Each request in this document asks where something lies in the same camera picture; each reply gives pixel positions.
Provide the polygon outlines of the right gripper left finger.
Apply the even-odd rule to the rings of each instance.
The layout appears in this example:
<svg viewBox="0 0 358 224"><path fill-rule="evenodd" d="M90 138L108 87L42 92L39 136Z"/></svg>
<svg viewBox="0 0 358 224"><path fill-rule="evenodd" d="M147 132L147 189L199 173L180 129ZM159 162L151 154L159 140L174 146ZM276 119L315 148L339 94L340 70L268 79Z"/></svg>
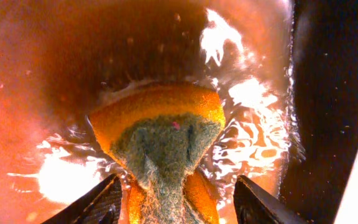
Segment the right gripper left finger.
<svg viewBox="0 0 358 224"><path fill-rule="evenodd" d="M111 174L42 224L118 224L121 200L121 182L116 174Z"/></svg>

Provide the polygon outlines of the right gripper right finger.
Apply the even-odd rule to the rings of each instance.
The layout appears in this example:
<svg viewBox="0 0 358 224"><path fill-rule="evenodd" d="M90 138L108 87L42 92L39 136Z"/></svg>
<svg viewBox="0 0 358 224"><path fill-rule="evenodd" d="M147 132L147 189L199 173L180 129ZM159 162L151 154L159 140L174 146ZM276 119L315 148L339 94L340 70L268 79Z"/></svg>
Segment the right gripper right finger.
<svg viewBox="0 0 358 224"><path fill-rule="evenodd" d="M240 224L307 224L244 175L240 175L235 184L234 207Z"/></svg>

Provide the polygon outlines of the green yellow sponge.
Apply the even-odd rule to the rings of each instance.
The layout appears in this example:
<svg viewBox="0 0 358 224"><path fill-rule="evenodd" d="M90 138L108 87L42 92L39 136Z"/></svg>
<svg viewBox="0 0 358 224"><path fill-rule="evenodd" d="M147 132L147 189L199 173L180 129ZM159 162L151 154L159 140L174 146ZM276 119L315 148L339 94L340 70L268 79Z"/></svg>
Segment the green yellow sponge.
<svg viewBox="0 0 358 224"><path fill-rule="evenodd" d="M189 83L147 85L91 113L101 149L131 175L130 223L217 223L196 168L226 120L219 95Z"/></svg>

